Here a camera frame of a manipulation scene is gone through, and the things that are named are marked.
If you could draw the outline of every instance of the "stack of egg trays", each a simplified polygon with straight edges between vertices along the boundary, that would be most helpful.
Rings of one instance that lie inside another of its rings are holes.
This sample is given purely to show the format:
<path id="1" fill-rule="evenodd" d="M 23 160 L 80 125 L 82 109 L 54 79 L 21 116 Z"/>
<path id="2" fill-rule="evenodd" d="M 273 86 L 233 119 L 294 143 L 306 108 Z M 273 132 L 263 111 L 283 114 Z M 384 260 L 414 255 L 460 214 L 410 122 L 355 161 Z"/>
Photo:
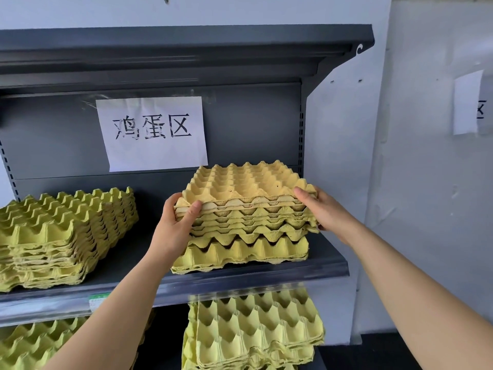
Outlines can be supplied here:
<path id="1" fill-rule="evenodd" d="M 0 368 L 34 370 L 43 367 L 86 320 L 78 317 L 17 326 L 0 342 Z"/>
<path id="2" fill-rule="evenodd" d="M 226 263 L 305 260 L 305 235 L 318 232 L 317 220 L 295 198 L 296 186 L 317 195 L 311 184 L 280 161 L 200 167 L 175 205 L 180 220 L 194 201 L 203 203 L 188 247 L 172 271 L 182 274 L 210 271 Z"/>
<path id="3" fill-rule="evenodd" d="M 12 201 L 0 209 L 0 292 L 82 282 L 138 219 L 130 187 Z"/>
<path id="4" fill-rule="evenodd" d="M 182 370 L 290 369 L 311 362 L 324 342 L 304 288 L 189 305 Z"/>

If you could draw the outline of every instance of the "price tag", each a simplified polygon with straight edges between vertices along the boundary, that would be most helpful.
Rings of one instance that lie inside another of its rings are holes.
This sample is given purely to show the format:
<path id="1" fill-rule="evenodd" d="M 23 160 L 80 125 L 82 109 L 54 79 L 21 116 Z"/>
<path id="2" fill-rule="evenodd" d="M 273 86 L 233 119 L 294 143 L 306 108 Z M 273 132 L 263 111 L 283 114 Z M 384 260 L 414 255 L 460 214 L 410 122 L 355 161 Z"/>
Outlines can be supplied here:
<path id="1" fill-rule="evenodd" d="M 94 311 L 102 304 L 104 300 L 109 296 L 109 293 L 92 294 L 89 296 L 89 307 L 91 312 Z"/>

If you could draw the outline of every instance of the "sign with chinese characters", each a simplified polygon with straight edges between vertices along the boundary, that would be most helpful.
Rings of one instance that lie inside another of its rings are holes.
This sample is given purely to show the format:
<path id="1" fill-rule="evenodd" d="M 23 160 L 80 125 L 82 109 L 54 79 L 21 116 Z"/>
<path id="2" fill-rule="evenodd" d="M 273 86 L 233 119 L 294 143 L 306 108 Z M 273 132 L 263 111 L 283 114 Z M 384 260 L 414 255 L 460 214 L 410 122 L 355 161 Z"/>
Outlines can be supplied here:
<path id="1" fill-rule="evenodd" d="M 201 97 L 96 100 L 109 170 L 207 165 Z"/>

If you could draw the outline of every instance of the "person's right hand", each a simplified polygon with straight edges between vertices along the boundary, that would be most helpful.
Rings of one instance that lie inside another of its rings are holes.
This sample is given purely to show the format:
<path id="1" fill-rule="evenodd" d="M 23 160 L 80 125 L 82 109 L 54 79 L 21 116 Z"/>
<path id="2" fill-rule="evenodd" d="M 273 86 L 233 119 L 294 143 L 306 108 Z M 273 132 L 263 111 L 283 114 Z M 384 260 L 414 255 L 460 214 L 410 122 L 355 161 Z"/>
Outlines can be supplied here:
<path id="1" fill-rule="evenodd" d="M 311 210 L 318 223 L 320 223 L 319 228 L 321 230 L 333 232 L 339 240 L 349 245 L 348 234 L 351 234 L 361 223 L 332 196 L 318 187 L 315 187 L 315 189 L 317 190 L 317 199 L 311 197 L 299 187 L 294 188 L 294 194 L 297 199 Z"/>

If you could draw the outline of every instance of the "person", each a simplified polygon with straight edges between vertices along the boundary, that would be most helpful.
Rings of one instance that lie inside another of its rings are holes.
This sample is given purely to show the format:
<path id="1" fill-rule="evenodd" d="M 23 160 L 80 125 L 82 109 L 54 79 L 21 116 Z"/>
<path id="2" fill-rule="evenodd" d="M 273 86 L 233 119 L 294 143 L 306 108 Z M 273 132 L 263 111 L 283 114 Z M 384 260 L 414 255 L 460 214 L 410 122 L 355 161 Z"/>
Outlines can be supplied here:
<path id="1" fill-rule="evenodd" d="M 334 198 L 317 199 L 296 188 L 297 198 L 321 229 L 351 247 L 410 351 L 425 369 L 493 368 L 493 326 L 369 230 Z M 127 370 L 132 365 L 157 288 L 184 251 L 200 213 L 196 201 L 177 222 L 166 200 L 149 250 L 44 370 Z"/>

